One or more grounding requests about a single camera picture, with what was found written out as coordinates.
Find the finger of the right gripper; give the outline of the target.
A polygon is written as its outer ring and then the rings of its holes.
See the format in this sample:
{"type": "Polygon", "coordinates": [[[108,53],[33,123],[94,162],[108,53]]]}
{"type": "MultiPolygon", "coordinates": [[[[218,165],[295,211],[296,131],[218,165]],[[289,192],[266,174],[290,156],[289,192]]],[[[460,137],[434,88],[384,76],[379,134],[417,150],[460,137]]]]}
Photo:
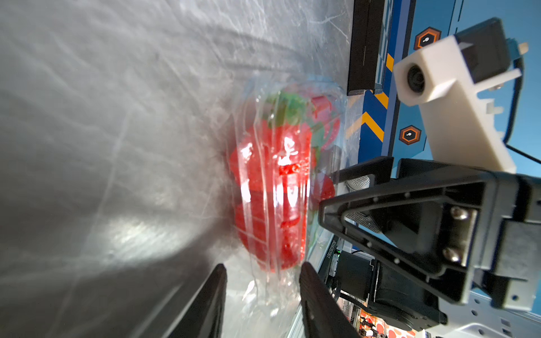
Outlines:
{"type": "Polygon", "coordinates": [[[355,166],[331,173],[333,183],[345,183],[347,186],[374,186],[391,180],[394,158],[379,156],[355,166]]]}
{"type": "Polygon", "coordinates": [[[460,303],[477,217],[473,169],[440,168],[322,201],[319,222],[435,296],[460,303]],[[344,219],[367,201],[381,234],[344,219]]]}

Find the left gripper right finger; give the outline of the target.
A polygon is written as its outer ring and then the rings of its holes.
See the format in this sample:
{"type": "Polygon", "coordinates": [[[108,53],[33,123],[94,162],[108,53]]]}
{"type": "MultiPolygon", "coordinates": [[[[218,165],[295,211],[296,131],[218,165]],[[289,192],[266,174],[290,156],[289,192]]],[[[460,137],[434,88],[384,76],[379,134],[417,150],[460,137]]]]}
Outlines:
{"type": "Polygon", "coordinates": [[[300,295],[305,337],[359,337],[309,262],[301,265],[300,295]]]}

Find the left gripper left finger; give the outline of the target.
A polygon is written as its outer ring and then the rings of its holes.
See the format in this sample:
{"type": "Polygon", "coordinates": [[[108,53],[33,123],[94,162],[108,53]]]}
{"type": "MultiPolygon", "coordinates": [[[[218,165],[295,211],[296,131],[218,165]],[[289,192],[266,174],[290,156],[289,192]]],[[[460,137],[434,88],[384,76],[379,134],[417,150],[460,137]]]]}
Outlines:
{"type": "Polygon", "coordinates": [[[221,337],[227,281],[225,266],[218,264],[168,337],[221,337]]]}

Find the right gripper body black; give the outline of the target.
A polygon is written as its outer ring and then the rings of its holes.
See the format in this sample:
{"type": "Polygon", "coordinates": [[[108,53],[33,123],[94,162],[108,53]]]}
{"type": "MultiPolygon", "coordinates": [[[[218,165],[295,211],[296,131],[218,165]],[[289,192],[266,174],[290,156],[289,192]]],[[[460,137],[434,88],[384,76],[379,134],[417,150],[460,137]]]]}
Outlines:
{"type": "Polygon", "coordinates": [[[540,278],[540,179],[509,173],[466,173],[480,184],[477,217],[460,303],[473,286],[494,308],[530,311],[540,278]]]}

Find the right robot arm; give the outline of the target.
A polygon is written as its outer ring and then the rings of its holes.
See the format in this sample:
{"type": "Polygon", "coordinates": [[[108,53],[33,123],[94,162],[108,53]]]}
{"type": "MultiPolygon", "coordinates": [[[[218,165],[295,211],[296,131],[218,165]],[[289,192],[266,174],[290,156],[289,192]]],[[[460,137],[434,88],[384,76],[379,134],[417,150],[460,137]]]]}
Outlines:
{"type": "Polygon", "coordinates": [[[366,189],[322,201],[318,220],[371,256],[346,259],[341,285],[392,325],[448,323],[440,301],[464,305],[473,288],[494,308],[529,311],[540,279],[540,179],[381,156],[340,170],[366,189]]]}

